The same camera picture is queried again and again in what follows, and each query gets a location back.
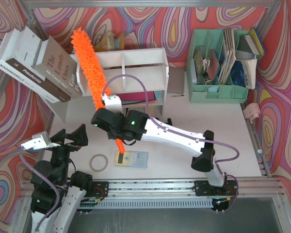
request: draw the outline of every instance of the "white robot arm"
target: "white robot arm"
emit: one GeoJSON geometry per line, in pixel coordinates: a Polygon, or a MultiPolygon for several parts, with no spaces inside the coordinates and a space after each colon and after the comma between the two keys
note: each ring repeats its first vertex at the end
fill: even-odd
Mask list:
{"type": "Polygon", "coordinates": [[[199,156],[203,155],[205,142],[199,141],[200,139],[205,139],[203,133],[188,132],[188,131],[181,130],[176,127],[167,125],[160,121],[158,121],[158,123],[160,123],[163,127],[165,127],[168,130],[163,130],[161,128],[158,128],[153,123],[152,120],[148,119],[145,124],[146,133],[142,135],[141,140],[164,143],[172,147],[177,147],[177,148],[186,150],[189,155],[192,155],[193,157],[195,157],[195,159],[193,159],[195,161],[194,169],[203,171],[210,185],[217,186],[217,187],[223,186],[224,178],[225,178],[224,174],[221,174],[219,172],[217,166],[215,165],[215,158],[213,157],[212,154],[209,155],[211,158],[209,161],[209,164],[202,164],[202,162],[199,163],[198,161],[196,161],[196,159],[198,160],[199,156]],[[177,135],[175,133],[170,132],[170,130],[177,131],[182,134],[186,134],[190,137],[194,137],[195,140],[177,135]]]}
{"type": "Polygon", "coordinates": [[[106,108],[98,109],[91,123],[106,131],[109,139],[152,141],[184,149],[193,156],[193,169],[204,172],[210,185],[223,186],[225,176],[215,165],[213,144],[200,141],[212,141],[213,132],[188,132],[150,119],[148,114],[135,110],[128,111],[124,116],[121,100],[116,95],[104,95],[103,101],[106,108]]]}

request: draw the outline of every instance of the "colorful psychedelic wallpaper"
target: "colorful psychedelic wallpaper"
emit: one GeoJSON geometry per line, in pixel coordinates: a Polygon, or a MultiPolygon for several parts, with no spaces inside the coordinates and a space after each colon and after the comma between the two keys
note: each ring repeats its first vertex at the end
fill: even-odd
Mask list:
{"type": "MultiPolygon", "coordinates": [[[[250,100],[260,104],[257,124],[271,172],[280,177],[291,200],[291,0],[261,35],[266,55],[258,68],[258,88],[250,100]]],[[[34,14],[47,34],[70,50],[72,30],[83,27],[98,43],[108,31],[125,32],[125,48],[165,47],[171,66],[185,66],[193,29],[256,26],[264,8],[39,8],[34,14]]],[[[13,0],[0,1],[0,42],[26,19],[13,0]]],[[[0,232],[10,229],[11,212],[28,170],[16,152],[20,142],[43,131],[51,111],[31,90],[11,79],[0,100],[0,232]]],[[[27,152],[34,163],[37,153],[27,152]]]]}

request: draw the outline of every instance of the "orange fluffy duster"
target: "orange fluffy duster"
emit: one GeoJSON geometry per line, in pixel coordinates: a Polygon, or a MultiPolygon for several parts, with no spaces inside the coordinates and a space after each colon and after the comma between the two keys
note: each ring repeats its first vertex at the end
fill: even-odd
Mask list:
{"type": "MultiPolygon", "coordinates": [[[[81,28],[74,30],[71,38],[73,47],[76,50],[76,55],[79,58],[80,66],[84,71],[88,87],[93,96],[96,110],[98,108],[104,108],[101,94],[107,82],[99,64],[99,60],[96,57],[91,39],[81,28]]],[[[106,94],[111,94],[110,88],[107,88],[106,94]]]]}

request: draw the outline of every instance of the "mint green organizer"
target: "mint green organizer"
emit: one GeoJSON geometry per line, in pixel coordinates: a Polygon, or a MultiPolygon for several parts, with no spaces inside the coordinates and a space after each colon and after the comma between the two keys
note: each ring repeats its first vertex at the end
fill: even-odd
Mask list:
{"type": "MultiPolygon", "coordinates": [[[[234,40],[235,47],[239,42],[239,37],[248,34],[245,30],[235,30],[234,40]]],[[[190,42],[189,54],[186,61],[186,76],[188,80],[190,102],[195,103],[244,103],[247,99],[248,89],[242,86],[233,85],[229,76],[226,84],[219,84],[216,80],[215,84],[192,84],[191,78],[191,59],[198,48],[203,46],[205,40],[210,37],[209,49],[215,50],[220,56],[224,42],[224,30],[220,29],[195,29],[190,42]],[[208,92],[211,87],[218,87],[217,92],[208,92]]]]}

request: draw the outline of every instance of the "white table surface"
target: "white table surface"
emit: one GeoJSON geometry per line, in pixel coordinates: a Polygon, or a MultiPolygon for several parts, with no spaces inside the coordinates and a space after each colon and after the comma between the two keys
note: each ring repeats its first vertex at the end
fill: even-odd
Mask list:
{"type": "MultiPolygon", "coordinates": [[[[240,151],[240,157],[231,162],[220,163],[221,170],[236,177],[261,176],[248,129],[239,104],[200,104],[190,103],[185,83],[185,96],[172,97],[167,94],[164,116],[171,118],[175,127],[191,132],[214,132],[214,140],[228,143],[240,151]]],[[[93,175],[94,179],[179,179],[204,178],[204,173],[191,168],[192,156],[186,151],[166,145],[137,141],[126,150],[147,151],[147,168],[115,166],[115,141],[108,140],[107,133],[93,126],[90,121],[95,107],[91,97],[71,100],[68,105],[66,124],[55,117],[50,136],[61,129],[67,133],[76,130],[82,123],[86,124],[89,144],[78,152],[70,154],[77,170],[93,175]],[[94,172],[89,167],[89,160],[95,154],[104,154],[109,159],[107,168],[102,172],[94,172]]],[[[235,156],[231,149],[214,145],[217,159],[235,156]]],[[[44,160],[50,160],[51,152],[46,151],[44,160]]],[[[92,162],[95,169],[104,167],[103,158],[95,158],[92,162]]],[[[69,165],[69,176],[74,172],[69,165]]]]}

